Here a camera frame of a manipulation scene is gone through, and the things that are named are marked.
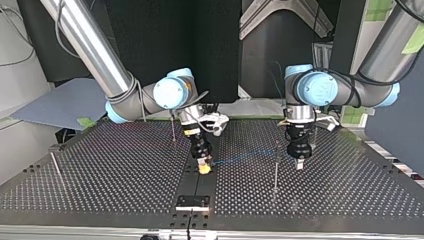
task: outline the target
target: metal rod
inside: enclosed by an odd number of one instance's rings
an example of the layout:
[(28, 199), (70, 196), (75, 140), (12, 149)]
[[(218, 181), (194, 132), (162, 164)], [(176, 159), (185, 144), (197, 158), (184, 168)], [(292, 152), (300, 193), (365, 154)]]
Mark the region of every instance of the metal rod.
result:
[[(424, 1), (406, 0), (405, 4), (424, 14)], [(390, 82), (408, 68), (416, 53), (405, 54), (404, 49), (420, 22), (396, 6), (359, 68), (368, 78)]]
[[(60, 0), (41, 0), (56, 21)], [(126, 92), (131, 77), (83, 0), (62, 0), (64, 35), (108, 97)]]

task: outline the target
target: metal frame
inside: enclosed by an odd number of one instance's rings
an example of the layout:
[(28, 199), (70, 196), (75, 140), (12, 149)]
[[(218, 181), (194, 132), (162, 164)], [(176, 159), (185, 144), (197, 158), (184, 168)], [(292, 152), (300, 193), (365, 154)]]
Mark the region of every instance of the metal frame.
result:
[[(187, 239), (185, 230), (149, 230), (133, 228), (81, 228), (0, 225), (0, 239), (86, 239), (86, 240), (139, 240), (143, 235), (159, 239)], [(239, 231), (190, 231), (192, 239), (424, 239), (417, 235), (365, 233), (276, 233)]]
[[(314, 28), (315, 15), (319, 4), (315, 0), (254, 0), (240, 19), (240, 40), (243, 40), (262, 21), (279, 10), (289, 10)], [(315, 32), (320, 37), (326, 37), (333, 29), (333, 24), (323, 11), (319, 12)]]

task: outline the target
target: green tape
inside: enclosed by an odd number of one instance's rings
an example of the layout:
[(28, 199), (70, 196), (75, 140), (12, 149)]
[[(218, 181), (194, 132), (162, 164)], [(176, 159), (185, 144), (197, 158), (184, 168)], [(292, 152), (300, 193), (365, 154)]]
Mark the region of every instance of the green tape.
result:
[(342, 123), (360, 124), (362, 115), (365, 113), (365, 108), (354, 108), (351, 106), (345, 107), (343, 111)]
[(384, 21), (386, 20), (387, 13), (391, 9), (392, 0), (369, 0), (365, 21)]
[(415, 32), (412, 34), (405, 48), (403, 49), (403, 54), (412, 54), (417, 53), (421, 47), (424, 45), (424, 24), (418, 25)]
[(94, 127), (96, 125), (96, 122), (91, 120), (88, 117), (80, 117), (80, 118), (77, 119), (77, 121), (84, 128), (90, 128), (90, 127)]

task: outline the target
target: yellow object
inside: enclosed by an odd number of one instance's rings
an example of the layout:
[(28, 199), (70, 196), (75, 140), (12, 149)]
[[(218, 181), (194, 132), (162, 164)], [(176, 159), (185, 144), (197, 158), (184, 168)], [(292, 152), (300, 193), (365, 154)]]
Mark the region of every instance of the yellow object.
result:
[(211, 171), (211, 167), (208, 164), (199, 165), (200, 174), (208, 174)]
[(186, 136), (190, 136), (190, 135), (197, 134), (197, 133), (200, 133), (200, 128), (191, 129), (191, 130), (185, 130), (184, 131), (184, 134)]

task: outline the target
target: gray panel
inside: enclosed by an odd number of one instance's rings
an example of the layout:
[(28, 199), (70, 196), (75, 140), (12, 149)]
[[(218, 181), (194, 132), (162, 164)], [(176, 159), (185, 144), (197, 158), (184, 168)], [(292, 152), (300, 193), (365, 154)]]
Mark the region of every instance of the gray panel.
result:
[(84, 130), (78, 118), (99, 120), (106, 98), (94, 79), (76, 78), (44, 94), (12, 114), (13, 118), (50, 126)]
[(399, 99), (390, 107), (377, 108), (369, 117), (366, 134), (392, 155), (424, 175), (424, 56), (411, 74), (400, 83)]

